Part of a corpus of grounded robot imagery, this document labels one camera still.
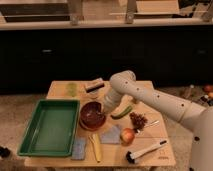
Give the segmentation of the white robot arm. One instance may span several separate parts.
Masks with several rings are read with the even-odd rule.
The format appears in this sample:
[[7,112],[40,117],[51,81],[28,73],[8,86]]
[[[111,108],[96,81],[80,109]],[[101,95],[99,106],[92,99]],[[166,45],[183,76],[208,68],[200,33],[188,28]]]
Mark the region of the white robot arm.
[[204,107],[136,83],[131,70],[113,74],[110,89],[104,96],[104,111],[110,113],[121,103],[124,95],[142,101],[166,114],[193,132],[189,171],[213,171],[213,106]]

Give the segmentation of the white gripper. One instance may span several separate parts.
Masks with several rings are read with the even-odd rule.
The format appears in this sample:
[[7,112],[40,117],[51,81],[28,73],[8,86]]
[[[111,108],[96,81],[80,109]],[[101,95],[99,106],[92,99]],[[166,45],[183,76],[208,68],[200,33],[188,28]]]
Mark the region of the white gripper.
[[123,94],[114,89],[109,89],[103,98],[103,112],[108,114],[114,111],[120,105],[122,98]]

